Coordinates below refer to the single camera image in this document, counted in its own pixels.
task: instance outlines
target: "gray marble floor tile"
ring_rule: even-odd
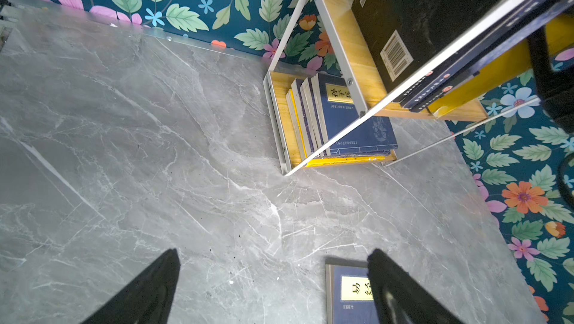
[[[542,315],[454,142],[282,177],[241,59],[34,11],[0,53],[0,315],[77,323],[165,249],[170,323],[323,323],[324,260],[386,251],[468,324]],[[393,119],[408,154],[448,131]]]

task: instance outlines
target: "book title label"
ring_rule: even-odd
[[[346,86],[326,83],[326,98],[329,102],[341,102],[343,104],[352,104],[353,98]]]

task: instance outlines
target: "blue book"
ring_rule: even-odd
[[[327,324],[379,324],[367,268],[326,264]]]
[[[323,143],[358,118],[345,80],[317,74],[311,79]],[[327,149],[327,156],[375,154],[397,149],[388,117],[373,116]]]

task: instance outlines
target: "wooden shelf board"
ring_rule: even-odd
[[[351,66],[363,98],[370,107],[375,106],[387,95],[384,84],[375,66],[373,57],[367,47],[367,42],[359,29],[355,15],[351,11],[353,0],[323,0],[329,16],[333,21],[336,34],[341,42],[345,56]],[[399,104],[389,104],[377,116],[436,119],[430,112],[410,112]],[[442,119],[455,119],[458,121],[481,121],[488,116],[478,101],[470,101],[460,106],[456,111]]]
[[[337,32],[329,36],[336,35],[339,38],[363,98],[369,107],[373,107],[387,96],[387,91],[351,11],[353,0],[323,1]]]
[[[289,108],[287,107],[287,101],[285,100],[285,95],[287,94],[289,89],[291,89],[291,84],[296,78],[305,79],[305,76],[294,76],[289,74],[282,74],[280,72],[271,72],[273,91],[275,92],[275,97],[277,100],[277,110],[281,118],[281,123],[283,124],[283,135],[285,136],[285,142],[287,143],[287,151],[289,152],[291,168],[297,166],[302,161],[301,155],[299,153],[299,148],[297,146],[297,138],[295,137],[295,131],[291,124],[291,116],[289,115]],[[385,158],[385,162],[394,161],[396,159],[397,156],[395,152],[392,151],[391,155]]]

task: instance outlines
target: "book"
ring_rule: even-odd
[[[481,67],[469,67],[469,64],[478,62],[481,57],[484,57],[483,52],[495,44],[507,41],[508,44],[512,43],[512,45],[506,46],[504,51],[496,51],[496,54],[502,54],[532,33],[536,28],[543,26],[546,22],[550,21],[551,17],[549,16],[545,16],[545,22],[543,22],[542,19],[537,21],[536,18],[541,16],[550,7],[556,8],[554,4],[557,1],[559,0],[524,1],[512,12],[508,13],[508,15],[503,19],[493,25],[488,31],[470,41],[460,51],[457,51],[455,55],[449,57],[447,61],[443,62],[433,71],[428,73],[427,76],[417,81],[415,85],[405,91],[401,95],[401,97],[403,97],[403,100],[400,102],[401,106],[406,109],[414,109],[413,112],[419,112],[420,108],[424,109],[432,103],[429,102],[428,99],[431,97],[431,93],[434,100],[436,100],[440,96],[448,93],[449,90],[452,90],[456,84],[461,83],[463,80],[469,80],[472,78],[472,74],[484,67],[486,63]],[[555,9],[553,11],[555,14],[554,16],[568,8],[569,4],[567,1],[568,0],[563,0],[564,4],[560,6],[559,9]],[[534,22],[536,25],[530,26],[529,31],[524,31],[525,26],[531,22]],[[455,76],[457,76],[457,80],[453,81],[452,78]],[[421,102],[425,102],[427,105],[420,106]]]
[[[321,147],[323,142],[323,135],[321,134],[321,130],[319,129],[319,113],[317,112],[317,107],[315,105],[314,100],[314,93],[311,86],[309,86],[309,79],[306,78],[303,83],[301,84],[301,101],[303,103],[303,107],[305,108],[305,112],[309,114],[309,118],[311,119],[308,123],[309,126],[312,128],[312,134],[315,137],[315,142],[317,143],[317,148]]]
[[[417,82],[411,77],[421,67],[448,60],[522,1],[354,0],[351,9],[390,92]]]
[[[525,4],[528,15],[525,16],[516,26],[515,30],[507,33],[508,36],[501,37],[498,41],[493,42],[487,49],[466,64],[454,76],[437,87],[437,89],[426,96],[421,102],[416,104],[411,112],[420,112],[432,104],[434,101],[445,96],[449,91],[462,86],[464,83],[472,79],[484,66],[491,63],[500,55],[508,51],[513,46],[517,45],[520,41],[525,39],[530,33],[536,29],[543,27],[550,20],[560,15],[563,11],[567,10],[570,6],[570,0],[530,0]]]
[[[297,120],[298,125],[301,128],[301,138],[303,140],[303,145],[305,147],[305,154],[309,156],[313,152],[315,152],[315,148],[317,148],[317,143],[315,140],[315,136],[311,135],[312,129],[309,128],[309,124],[307,121],[307,113],[305,112],[305,108],[303,107],[303,103],[301,102],[301,93],[300,87],[303,83],[303,80],[296,79],[291,84],[291,91],[292,91],[292,101],[293,107],[295,108],[295,112],[297,112]]]
[[[309,163],[307,163],[307,167],[381,162],[385,160],[395,160],[396,158],[397,156],[394,154],[393,150],[390,150],[387,153],[381,152],[380,154],[376,155],[365,155],[355,157],[320,157],[312,159]]]
[[[326,264],[327,324],[379,324],[367,268]]]
[[[291,124],[293,125],[293,130],[295,131],[295,138],[297,139],[299,153],[301,154],[301,158],[307,158],[307,152],[305,151],[305,146],[303,145],[303,132],[301,131],[297,111],[295,110],[295,106],[293,104],[292,90],[287,92],[285,95],[285,100],[287,101],[287,108],[289,109],[289,115],[291,116]]]
[[[311,78],[319,129],[326,143],[357,119],[345,80],[326,74]],[[326,150],[327,156],[377,153],[398,148],[388,117],[373,116]]]

